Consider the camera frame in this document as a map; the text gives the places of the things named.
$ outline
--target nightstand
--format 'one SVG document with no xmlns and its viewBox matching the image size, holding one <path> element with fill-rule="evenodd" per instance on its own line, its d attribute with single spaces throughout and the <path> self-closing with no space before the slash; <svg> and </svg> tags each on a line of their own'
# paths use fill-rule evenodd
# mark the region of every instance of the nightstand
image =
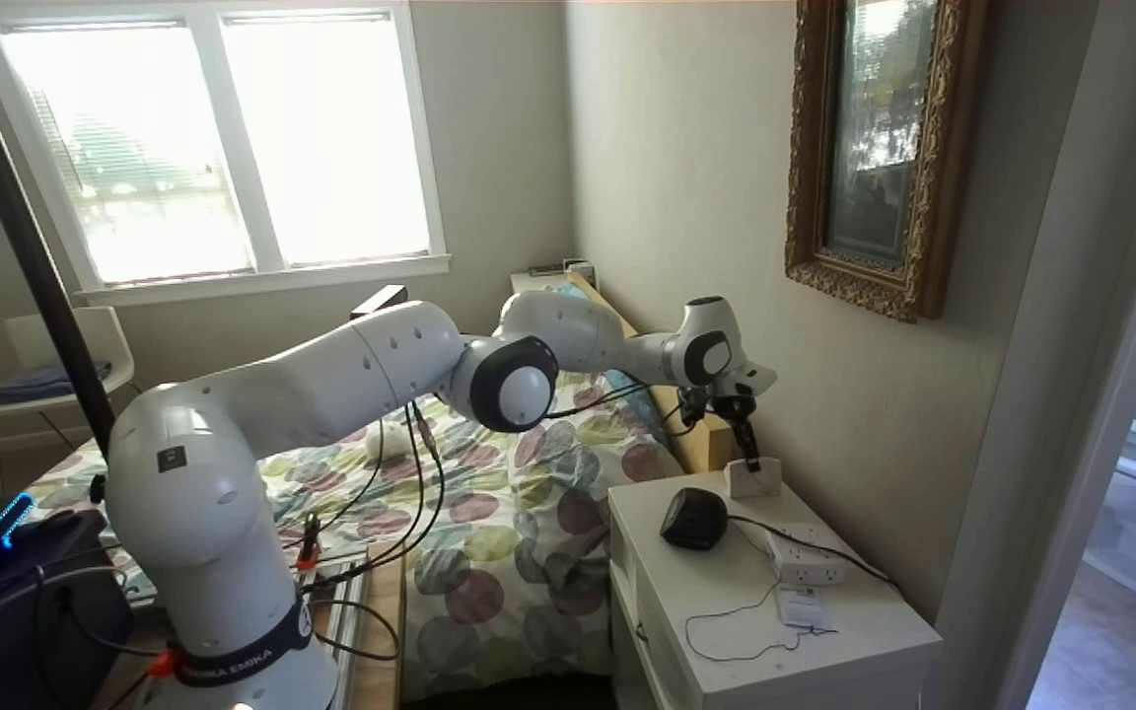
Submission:
<svg viewBox="0 0 1136 710">
<path fill-rule="evenodd" d="M 725 488 L 725 476 L 662 476 L 609 488 L 611 512 L 611 653 L 625 710 L 843 710 L 925 708 L 941 636 L 892 583 L 851 572 L 816 590 L 824 630 L 778 620 L 778 570 L 765 534 L 729 525 L 720 549 L 687 554 L 659 537 L 682 486 Z M 729 503 L 729 512 L 820 537 L 834 534 L 793 495 Z"/>
</svg>

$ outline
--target bed sheet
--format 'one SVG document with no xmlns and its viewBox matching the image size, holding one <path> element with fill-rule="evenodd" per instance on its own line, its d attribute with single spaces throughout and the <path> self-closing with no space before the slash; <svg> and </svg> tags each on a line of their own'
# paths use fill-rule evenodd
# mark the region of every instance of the bed sheet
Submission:
<svg viewBox="0 0 1136 710">
<path fill-rule="evenodd" d="M 295 558 L 308 519 L 323 521 L 323 572 L 374 545 L 420 542 L 406 558 L 406 700 L 562 671 L 609 675 L 603 495 L 682 473 L 646 390 L 625 375 L 562 375 L 554 411 L 580 416 L 524 436 L 492 436 L 438 400 L 420 407 L 444 476 L 425 454 L 374 465 L 378 436 L 403 416 L 260 462 L 283 558 Z M 101 471 L 97 445 L 77 449 L 32 486 L 37 511 L 80 507 Z M 151 592 L 126 554 L 116 549 L 116 565 L 129 596 Z"/>
</svg>

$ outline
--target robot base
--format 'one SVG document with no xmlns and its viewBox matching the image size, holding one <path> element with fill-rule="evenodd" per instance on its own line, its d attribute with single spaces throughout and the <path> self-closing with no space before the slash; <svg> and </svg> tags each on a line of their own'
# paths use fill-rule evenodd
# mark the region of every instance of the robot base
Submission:
<svg viewBox="0 0 1136 710">
<path fill-rule="evenodd" d="M 229 687 L 183 687 L 177 680 L 158 684 L 141 695 L 141 710 L 328 710 L 335 703 L 335 664 L 308 640 L 260 675 Z"/>
</svg>

